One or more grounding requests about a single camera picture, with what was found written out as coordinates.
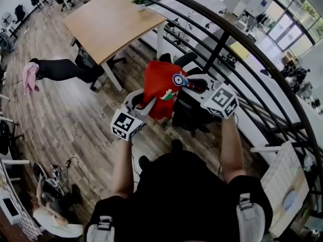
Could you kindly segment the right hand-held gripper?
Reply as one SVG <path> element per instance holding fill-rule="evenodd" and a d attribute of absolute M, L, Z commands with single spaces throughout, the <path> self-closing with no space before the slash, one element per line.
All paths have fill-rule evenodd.
<path fill-rule="evenodd" d="M 215 79 L 208 74 L 190 75 L 187 79 L 190 82 L 196 80 L 202 81 L 206 86 L 213 86 L 215 84 Z M 201 103 L 201 107 L 206 109 L 210 114 L 223 119 L 228 119 L 239 106 L 236 93 L 225 83 L 220 84 L 207 100 L 205 100 L 206 91 L 198 92 L 188 87 L 182 87 L 182 91 Z"/>

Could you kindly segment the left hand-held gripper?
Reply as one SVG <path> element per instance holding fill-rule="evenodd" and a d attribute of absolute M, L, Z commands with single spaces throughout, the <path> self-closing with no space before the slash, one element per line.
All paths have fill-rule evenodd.
<path fill-rule="evenodd" d="M 154 97 L 144 108 L 136 108 L 143 101 L 143 98 L 143 89 L 128 94 L 123 105 L 116 110 L 111 121 L 111 132 L 114 135 L 129 141 L 142 130 L 147 116 L 157 101 L 157 98 Z"/>

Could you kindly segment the red printed shirt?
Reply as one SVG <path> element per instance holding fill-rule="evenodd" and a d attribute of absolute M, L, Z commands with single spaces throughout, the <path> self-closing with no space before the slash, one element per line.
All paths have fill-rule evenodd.
<path fill-rule="evenodd" d="M 156 98 L 149 116 L 156 120 L 172 118 L 174 104 L 182 87 L 194 87 L 187 77 L 187 72 L 178 65 L 149 62 L 144 72 L 144 97 L 140 105 L 145 107 Z"/>

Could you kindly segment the person's left forearm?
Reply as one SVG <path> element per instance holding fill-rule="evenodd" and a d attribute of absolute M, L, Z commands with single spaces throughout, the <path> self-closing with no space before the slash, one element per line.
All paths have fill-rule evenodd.
<path fill-rule="evenodd" d="M 119 140 L 111 191 L 122 198 L 128 198 L 134 192 L 131 140 Z"/>

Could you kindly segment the person's right forearm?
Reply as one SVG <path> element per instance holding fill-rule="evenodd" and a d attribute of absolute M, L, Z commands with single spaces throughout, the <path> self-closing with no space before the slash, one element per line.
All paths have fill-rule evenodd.
<path fill-rule="evenodd" d="M 246 175 L 243 147 L 234 116 L 222 119 L 222 147 L 220 153 L 223 180 L 228 184 L 240 175 Z"/>

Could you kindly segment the black office chair grey jacket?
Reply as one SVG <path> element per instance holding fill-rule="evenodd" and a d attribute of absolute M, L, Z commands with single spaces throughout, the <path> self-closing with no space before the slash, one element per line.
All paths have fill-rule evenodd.
<path fill-rule="evenodd" d="M 96 80 L 104 74 L 103 67 L 98 65 L 83 48 L 78 49 L 78 55 L 74 62 L 70 59 L 39 60 L 37 58 L 31 59 L 29 62 L 39 65 L 36 74 L 37 81 L 44 78 L 53 81 L 78 78 L 85 83 L 91 83 L 91 90 L 95 89 Z"/>

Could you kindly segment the black swivel chair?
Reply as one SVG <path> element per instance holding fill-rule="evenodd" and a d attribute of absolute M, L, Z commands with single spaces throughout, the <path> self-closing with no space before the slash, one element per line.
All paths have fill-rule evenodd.
<path fill-rule="evenodd" d="M 0 119 L 0 158 L 17 159 L 22 153 L 19 152 L 16 140 L 23 138 L 24 134 L 15 135 L 19 123 Z"/>

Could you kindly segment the black metal railing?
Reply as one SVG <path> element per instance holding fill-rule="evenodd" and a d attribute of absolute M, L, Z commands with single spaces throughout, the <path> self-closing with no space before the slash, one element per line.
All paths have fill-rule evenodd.
<path fill-rule="evenodd" d="M 223 81 L 237 94 L 242 117 L 247 120 L 247 129 L 255 128 L 268 145 L 290 141 L 301 163 L 307 156 L 313 156 L 307 181 L 310 191 L 323 196 L 323 149 L 316 141 L 310 121 L 287 81 L 274 64 L 251 40 L 221 16 L 194 0 L 172 0 L 176 4 L 201 15 L 218 27 L 220 36 L 215 36 L 203 27 L 201 22 L 185 16 L 174 6 L 157 0 L 148 0 L 167 12 L 193 25 L 203 37 L 185 30 L 206 54 L 195 48 L 170 28 L 164 29 L 163 39 L 180 48 L 184 44 L 197 55 L 194 62 L 203 73 Z"/>

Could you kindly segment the light wooden table white legs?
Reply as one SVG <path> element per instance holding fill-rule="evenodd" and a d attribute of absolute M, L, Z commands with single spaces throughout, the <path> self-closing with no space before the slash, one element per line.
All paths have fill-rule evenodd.
<path fill-rule="evenodd" d="M 131 0 L 91 0 L 64 18 L 70 33 L 102 66 L 116 89 L 121 84 L 107 62 L 114 55 L 146 33 L 157 30 L 157 55 L 163 52 L 166 18 L 144 7 L 139 11 Z"/>

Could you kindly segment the person's black clothed body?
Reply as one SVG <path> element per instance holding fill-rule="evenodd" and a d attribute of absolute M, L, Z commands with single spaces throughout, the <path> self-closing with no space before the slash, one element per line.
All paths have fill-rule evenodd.
<path fill-rule="evenodd" d="M 173 149 L 144 167 L 128 198 L 96 203 L 84 242 L 240 242 L 243 220 L 264 235 L 272 218 L 259 178 L 227 184 L 198 155 Z"/>

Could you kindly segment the small marker device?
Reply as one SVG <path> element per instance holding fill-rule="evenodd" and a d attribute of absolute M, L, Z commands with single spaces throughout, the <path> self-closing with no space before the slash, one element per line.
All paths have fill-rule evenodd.
<path fill-rule="evenodd" d="M 51 168 L 52 168 L 53 179 L 56 182 L 59 182 L 61 180 L 61 171 L 62 171 L 62 169 L 58 165 L 55 165 L 55 164 L 52 164 Z"/>

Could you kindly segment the pink cloth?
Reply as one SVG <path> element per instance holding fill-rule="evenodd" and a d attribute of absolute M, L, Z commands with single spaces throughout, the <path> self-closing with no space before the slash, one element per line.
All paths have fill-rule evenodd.
<path fill-rule="evenodd" d="M 24 86 L 24 94 L 28 95 L 32 91 L 39 91 L 36 85 L 36 74 L 38 73 L 39 65 L 34 62 L 29 62 L 23 69 L 22 81 Z"/>

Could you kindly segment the dark oval basket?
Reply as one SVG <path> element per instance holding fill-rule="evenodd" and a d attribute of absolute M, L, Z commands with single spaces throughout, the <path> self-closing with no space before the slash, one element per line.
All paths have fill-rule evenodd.
<path fill-rule="evenodd" d="M 33 163 L 33 172 L 37 182 L 39 182 L 40 176 L 42 176 L 41 184 L 44 185 L 45 181 L 48 179 L 48 176 L 43 167 L 39 163 L 35 162 Z"/>

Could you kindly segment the white patterned side table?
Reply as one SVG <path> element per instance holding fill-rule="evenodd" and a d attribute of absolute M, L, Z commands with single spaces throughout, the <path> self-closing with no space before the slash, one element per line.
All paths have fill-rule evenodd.
<path fill-rule="evenodd" d="M 277 238 L 291 224 L 303 206 L 309 192 L 303 167 L 291 144 L 286 141 L 280 146 L 252 147 L 253 153 L 272 153 L 269 168 L 261 179 L 262 187 L 273 209 L 270 233 Z M 297 198 L 288 211 L 282 207 L 282 201 L 288 191 L 294 189 Z"/>

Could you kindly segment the blue plate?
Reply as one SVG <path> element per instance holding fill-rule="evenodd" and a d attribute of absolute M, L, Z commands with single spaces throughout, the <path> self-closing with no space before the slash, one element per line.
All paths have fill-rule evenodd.
<path fill-rule="evenodd" d="M 287 192 L 285 195 L 283 201 L 282 201 L 282 207 L 285 211 L 288 211 L 291 206 L 293 205 L 294 201 L 297 198 L 297 193 L 294 189 Z"/>

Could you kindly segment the white table with patterned top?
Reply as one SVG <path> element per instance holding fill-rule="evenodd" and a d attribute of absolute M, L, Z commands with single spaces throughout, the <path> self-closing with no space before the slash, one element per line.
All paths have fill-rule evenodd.
<path fill-rule="evenodd" d="M 0 159 L 0 198 L 8 196 L 13 200 L 22 215 L 22 220 L 17 225 L 22 229 L 23 233 L 31 242 L 36 242 L 38 237 L 42 235 L 41 228 L 38 227 L 26 208 L 23 206 L 13 187 L 12 181 L 14 179 L 9 177 L 5 167 L 6 164 L 16 164 L 15 162 L 17 161 Z"/>

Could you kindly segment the white device with screen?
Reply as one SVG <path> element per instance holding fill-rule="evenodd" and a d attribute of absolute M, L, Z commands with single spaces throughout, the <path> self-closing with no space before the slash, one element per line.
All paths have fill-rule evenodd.
<path fill-rule="evenodd" d="M 6 196 L 0 198 L 0 208 L 11 225 L 21 222 L 22 215 L 10 197 Z"/>

